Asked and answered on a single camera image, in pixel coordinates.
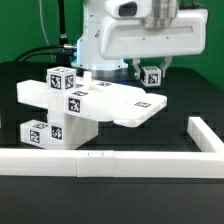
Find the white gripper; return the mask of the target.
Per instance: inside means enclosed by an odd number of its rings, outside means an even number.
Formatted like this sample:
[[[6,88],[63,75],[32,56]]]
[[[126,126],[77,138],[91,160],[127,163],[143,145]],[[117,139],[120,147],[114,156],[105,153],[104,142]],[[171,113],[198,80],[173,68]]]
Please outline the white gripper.
[[[165,57],[162,77],[172,56],[200,54],[205,48],[206,9],[180,10],[166,28],[146,28],[141,19],[116,20],[106,16],[101,23],[98,50],[107,60],[132,59],[136,80],[141,78],[140,58]]]

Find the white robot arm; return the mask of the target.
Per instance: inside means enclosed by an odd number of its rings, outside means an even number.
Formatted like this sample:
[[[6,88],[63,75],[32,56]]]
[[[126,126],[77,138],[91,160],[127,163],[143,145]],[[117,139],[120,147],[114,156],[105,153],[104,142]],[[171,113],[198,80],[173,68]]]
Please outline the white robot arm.
[[[110,72],[162,58],[165,71],[175,56],[201,53],[208,9],[179,0],[83,0],[83,33],[74,67]]]

